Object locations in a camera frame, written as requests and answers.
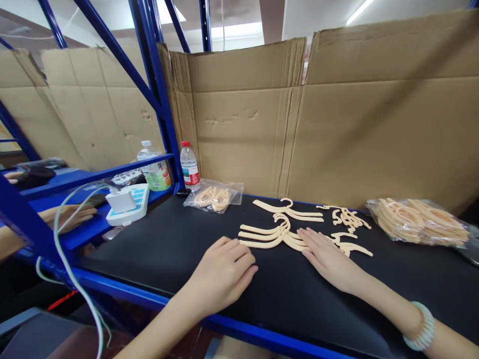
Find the hand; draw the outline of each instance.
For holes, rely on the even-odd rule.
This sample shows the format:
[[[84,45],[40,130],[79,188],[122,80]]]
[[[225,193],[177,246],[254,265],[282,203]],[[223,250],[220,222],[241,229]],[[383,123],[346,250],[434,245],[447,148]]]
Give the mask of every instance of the hand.
[[[58,221],[58,229],[60,229],[63,224],[71,217],[72,214],[80,207],[80,205],[65,205],[63,206],[60,214],[60,219]],[[53,229],[53,222],[55,221],[56,211],[58,207],[47,209],[43,212],[38,213],[38,215],[48,224],[48,226]],[[68,225],[60,232],[64,234],[71,230],[74,230],[76,227],[81,225],[83,222],[88,221],[93,218],[93,215],[97,212],[96,208],[91,205],[83,206],[80,212],[76,214],[74,218],[68,223]]]
[[[342,292],[358,296],[370,277],[331,240],[311,228],[299,229],[299,237],[307,244],[303,255],[316,268],[321,276]]]
[[[22,174],[23,172],[9,172],[3,176],[8,180],[8,182],[10,182],[10,184],[17,184],[17,178],[20,177]]]
[[[175,295],[199,321],[236,302],[258,270],[251,251],[237,239],[221,237],[204,254],[191,278]]]

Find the blue metal shelf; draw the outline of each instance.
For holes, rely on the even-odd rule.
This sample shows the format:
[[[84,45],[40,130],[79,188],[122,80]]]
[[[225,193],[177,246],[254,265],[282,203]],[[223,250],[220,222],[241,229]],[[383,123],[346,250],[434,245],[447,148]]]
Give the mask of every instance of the blue metal shelf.
[[[48,23],[59,47],[66,48],[66,41],[58,27],[51,7],[48,4],[48,0],[38,1],[47,17]],[[185,186],[180,166],[179,148],[175,128],[169,107],[165,78],[157,49],[157,42],[163,41],[163,34],[161,32],[158,9],[156,8],[156,0],[129,0],[150,86],[143,81],[142,77],[128,59],[125,52],[122,50],[90,1],[74,1],[157,113],[167,154],[95,173],[76,171],[70,173],[68,176],[56,177],[52,179],[48,185],[26,190],[21,193],[13,188],[3,176],[0,176],[0,197],[2,198],[2,201],[0,201],[0,220],[30,244],[28,248],[20,251],[17,255],[30,263],[34,263],[38,256],[41,256],[43,258],[42,267],[45,270],[53,272],[55,276],[67,286],[70,285],[70,282],[64,272],[63,264],[60,261],[53,244],[53,233],[45,222],[36,214],[38,211],[60,205],[66,196],[78,186],[112,177],[116,174],[157,162],[158,160],[169,161],[174,186],[167,191],[151,191],[148,203],[153,203],[166,195],[175,194],[176,191]],[[165,3],[172,18],[173,25],[177,31],[183,51],[190,52],[173,1],[165,0]],[[209,0],[199,0],[199,4],[204,51],[211,51],[212,42]],[[15,140],[3,139],[1,141],[17,141],[31,160],[39,159],[38,154],[23,136],[19,127],[1,102],[0,116],[4,120],[4,123],[12,136],[15,138]],[[89,193],[90,192],[88,191],[80,191],[72,198],[71,203],[83,201]],[[74,231],[62,235],[60,240],[65,255],[73,267],[74,274],[89,292],[98,308],[100,308],[121,328],[132,335],[136,335],[139,332],[138,326],[133,322],[131,317],[122,311],[111,296],[118,299],[128,300],[132,303],[154,310],[162,309],[167,304],[168,299],[155,293],[75,268],[79,259],[78,249],[87,243],[90,243],[92,240],[97,239],[111,228],[105,219],[109,209],[110,207],[108,205],[103,206],[99,209],[98,215],[95,216],[95,218],[79,226]],[[203,325],[235,338],[267,347],[278,353],[283,353],[292,357],[318,356],[323,358],[348,358],[347,356],[338,354],[331,350],[323,349],[262,328],[231,320],[221,315],[214,315],[205,319]]]
[[[165,191],[150,191],[148,204],[172,193],[173,187],[170,187]],[[74,251],[78,248],[84,247],[86,244],[90,243],[92,239],[109,231],[112,226],[106,221],[105,217],[110,209],[111,207],[108,204],[102,206],[99,208],[98,214],[95,215],[93,219],[82,224],[77,229],[62,235],[61,240],[65,243],[65,247]]]

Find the right hand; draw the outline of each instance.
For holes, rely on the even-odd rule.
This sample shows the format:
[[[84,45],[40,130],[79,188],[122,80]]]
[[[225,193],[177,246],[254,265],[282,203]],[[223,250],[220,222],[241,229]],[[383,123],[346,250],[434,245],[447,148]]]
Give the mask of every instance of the right hand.
[[[197,320],[236,302],[258,267],[251,251],[237,239],[221,237],[206,251],[188,282],[174,296]]]
[[[357,296],[370,278],[369,274],[322,233],[316,233],[311,228],[300,228],[297,233],[310,249],[303,250],[303,255],[319,274],[340,291]]]

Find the bag of hangers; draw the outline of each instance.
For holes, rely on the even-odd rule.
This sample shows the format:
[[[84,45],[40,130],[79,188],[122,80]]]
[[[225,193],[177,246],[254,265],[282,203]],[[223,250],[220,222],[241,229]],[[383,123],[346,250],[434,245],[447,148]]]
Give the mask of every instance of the bag of hangers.
[[[426,199],[371,199],[366,207],[392,240],[461,248],[469,240],[466,223]]]
[[[200,189],[192,191],[183,206],[222,214],[230,204],[241,204],[243,190],[243,183],[225,184],[211,179],[201,179]]]

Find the bottle label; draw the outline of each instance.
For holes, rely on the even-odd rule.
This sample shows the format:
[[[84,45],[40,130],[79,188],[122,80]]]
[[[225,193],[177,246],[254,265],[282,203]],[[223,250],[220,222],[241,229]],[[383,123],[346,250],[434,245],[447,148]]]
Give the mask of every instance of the bottle label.
[[[167,190],[171,186],[171,179],[165,161],[156,162],[141,167],[150,190]]]
[[[200,182],[200,175],[198,174],[198,166],[181,167],[183,170],[183,179],[186,185],[196,185]]]

